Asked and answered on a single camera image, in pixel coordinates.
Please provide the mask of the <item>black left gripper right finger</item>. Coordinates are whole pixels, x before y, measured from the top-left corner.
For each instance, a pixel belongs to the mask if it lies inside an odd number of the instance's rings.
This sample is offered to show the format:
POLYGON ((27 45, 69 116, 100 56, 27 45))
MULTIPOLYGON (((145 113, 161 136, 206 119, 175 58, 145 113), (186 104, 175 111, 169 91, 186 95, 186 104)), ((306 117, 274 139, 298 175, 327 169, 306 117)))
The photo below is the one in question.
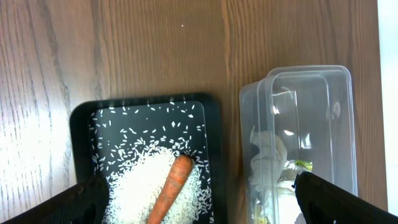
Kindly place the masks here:
POLYGON ((298 205, 308 224, 397 223, 397 217, 333 185, 311 172, 293 184, 298 205))

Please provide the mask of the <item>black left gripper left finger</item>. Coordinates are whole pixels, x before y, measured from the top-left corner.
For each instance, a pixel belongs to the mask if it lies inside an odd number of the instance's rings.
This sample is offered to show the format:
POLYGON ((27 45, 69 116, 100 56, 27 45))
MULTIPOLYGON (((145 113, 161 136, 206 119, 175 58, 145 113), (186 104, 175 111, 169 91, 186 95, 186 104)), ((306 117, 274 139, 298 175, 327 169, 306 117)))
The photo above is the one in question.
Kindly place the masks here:
POLYGON ((6 223, 101 223, 108 203, 106 179, 93 175, 6 223))

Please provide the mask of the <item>yellow snack wrapper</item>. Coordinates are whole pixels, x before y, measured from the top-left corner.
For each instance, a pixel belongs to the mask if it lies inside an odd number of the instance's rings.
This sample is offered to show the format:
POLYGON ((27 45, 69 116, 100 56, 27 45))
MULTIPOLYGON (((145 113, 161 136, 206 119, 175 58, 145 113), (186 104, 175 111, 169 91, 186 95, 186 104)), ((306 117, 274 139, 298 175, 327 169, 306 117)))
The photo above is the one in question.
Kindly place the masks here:
POLYGON ((296 160, 295 165, 301 167, 303 170, 311 172, 313 170, 313 163, 307 161, 296 160))

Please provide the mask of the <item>silver foil wrapper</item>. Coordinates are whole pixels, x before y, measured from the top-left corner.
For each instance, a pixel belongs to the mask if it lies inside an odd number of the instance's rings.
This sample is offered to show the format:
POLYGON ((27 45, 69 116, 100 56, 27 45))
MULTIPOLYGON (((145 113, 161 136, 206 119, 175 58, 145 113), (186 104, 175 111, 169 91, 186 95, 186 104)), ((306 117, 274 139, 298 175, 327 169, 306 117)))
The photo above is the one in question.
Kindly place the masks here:
MULTIPOLYGON (((298 174, 307 171, 300 161, 287 161, 277 181, 278 212, 276 217, 279 223, 306 224, 305 218, 298 205, 293 184, 298 174)), ((274 223, 272 196, 274 192, 264 190, 257 200, 255 223, 274 223)))

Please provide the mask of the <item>white tissue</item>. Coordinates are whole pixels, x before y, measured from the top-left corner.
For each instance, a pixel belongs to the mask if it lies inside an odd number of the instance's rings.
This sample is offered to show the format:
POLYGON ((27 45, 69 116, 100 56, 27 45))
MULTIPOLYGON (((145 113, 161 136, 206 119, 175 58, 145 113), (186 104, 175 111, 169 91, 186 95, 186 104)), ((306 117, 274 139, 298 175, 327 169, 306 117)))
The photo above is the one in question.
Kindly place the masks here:
POLYGON ((249 184, 262 203, 264 216, 273 222, 272 201, 274 191, 271 186, 276 184, 287 161, 287 148, 275 134, 269 131, 257 132, 252 128, 249 142, 259 148, 259 152, 251 159, 252 175, 249 184))

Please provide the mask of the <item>pile of white rice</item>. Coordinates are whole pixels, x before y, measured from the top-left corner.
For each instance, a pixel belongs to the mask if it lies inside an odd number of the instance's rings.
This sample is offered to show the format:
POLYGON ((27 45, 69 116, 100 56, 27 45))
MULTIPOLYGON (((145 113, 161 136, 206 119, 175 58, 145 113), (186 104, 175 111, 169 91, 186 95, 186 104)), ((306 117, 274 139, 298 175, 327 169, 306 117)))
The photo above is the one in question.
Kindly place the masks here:
POLYGON ((109 185, 104 223, 145 223, 175 159, 193 169, 164 223, 213 223, 205 115, 198 101, 110 106, 90 113, 93 171, 109 185))

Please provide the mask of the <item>orange carrot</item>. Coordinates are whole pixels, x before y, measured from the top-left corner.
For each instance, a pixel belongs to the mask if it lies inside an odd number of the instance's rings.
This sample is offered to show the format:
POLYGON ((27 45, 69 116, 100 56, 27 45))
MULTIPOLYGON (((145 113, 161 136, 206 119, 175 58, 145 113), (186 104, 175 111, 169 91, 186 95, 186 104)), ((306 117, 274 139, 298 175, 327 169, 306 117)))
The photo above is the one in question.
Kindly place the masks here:
POLYGON ((170 210, 193 169, 193 161, 180 155, 172 164, 164 186, 149 214, 147 224, 159 224, 170 210))

